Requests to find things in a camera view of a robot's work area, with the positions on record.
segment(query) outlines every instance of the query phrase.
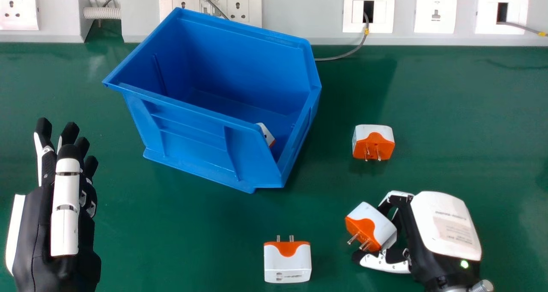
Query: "metal knob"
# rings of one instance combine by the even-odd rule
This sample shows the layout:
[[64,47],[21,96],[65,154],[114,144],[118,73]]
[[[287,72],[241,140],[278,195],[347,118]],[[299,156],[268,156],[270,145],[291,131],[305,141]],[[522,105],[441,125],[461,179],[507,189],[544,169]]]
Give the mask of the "metal knob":
[[468,292],[493,292],[494,290],[495,288],[489,280],[482,280],[474,284],[474,286],[470,288]]

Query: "white flexible hose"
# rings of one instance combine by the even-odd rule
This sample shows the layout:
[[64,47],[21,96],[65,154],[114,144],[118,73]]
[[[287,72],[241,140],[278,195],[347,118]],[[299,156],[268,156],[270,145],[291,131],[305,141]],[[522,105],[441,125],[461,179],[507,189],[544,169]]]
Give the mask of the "white flexible hose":
[[122,20],[122,11],[114,7],[84,7],[84,18]]

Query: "green table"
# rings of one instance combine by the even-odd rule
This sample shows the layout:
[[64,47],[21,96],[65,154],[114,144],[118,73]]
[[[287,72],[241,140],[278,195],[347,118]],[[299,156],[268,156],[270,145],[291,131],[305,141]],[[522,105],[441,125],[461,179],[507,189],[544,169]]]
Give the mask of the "green table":
[[[286,188],[250,195],[142,157],[121,95],[101,84],[135,48],[119,32],[0,45],[2,251],[13,194],[36,186],[32,131],[46,116],[54,135],[77,122],[100,162],[100,292],[419,292],[410,276],[354,265],[345,242],[344,216],[393,189],[462,198],[498,291],[548,285],[548,49],[366,46],[321,63],[319,111]],[[388,162],[351,157],[354,126],[370,123],[394,129]],[[276,234],[311,242],[310,282],[264,283],[262,244]],[[14,290],[2,266],[0,291]]]

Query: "white outlet plate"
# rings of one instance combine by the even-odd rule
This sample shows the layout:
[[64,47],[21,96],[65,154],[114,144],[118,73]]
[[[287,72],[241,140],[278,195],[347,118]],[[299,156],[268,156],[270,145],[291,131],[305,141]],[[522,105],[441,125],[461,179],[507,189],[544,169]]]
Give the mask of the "white outlet plate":
[[452,34],[456,23],[456,0],[417,0],[415,33]]
[[39,30],[37,0],[0,0],[0,30]]
[[[181,7],[182,2],[185,2],[186,9],[192,11],[204,12],[203,8],[206,7],[209,14],[213,12],[206,0],[159,1],[160,21],[165,19],[174,8]],[[214,0],[214,2],[230,20],[262,27],[262,0]]]
[[369,24],[370,33],[392,33],[394,26],[395,0],[344,0],[342,10],[342,32],[361,33],[366,26],[363,23],[363,1],[374,1],[373,23]]
[[506,21],[527,24],[529,0],[478,0],[476,12],[476,34],[515,34],[523,35],[525,30],[509,25],[497,24],[499,3],[508,3]]

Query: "blue plastic bin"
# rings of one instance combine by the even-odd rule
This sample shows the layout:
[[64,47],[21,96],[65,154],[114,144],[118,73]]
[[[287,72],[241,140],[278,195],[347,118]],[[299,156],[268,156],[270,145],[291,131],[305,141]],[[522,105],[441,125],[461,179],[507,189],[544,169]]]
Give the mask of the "blue plastic bin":
[[307,40],[185,9],[103,83],[124,96],[145,158],[247,193],[285,185],[321,91]]

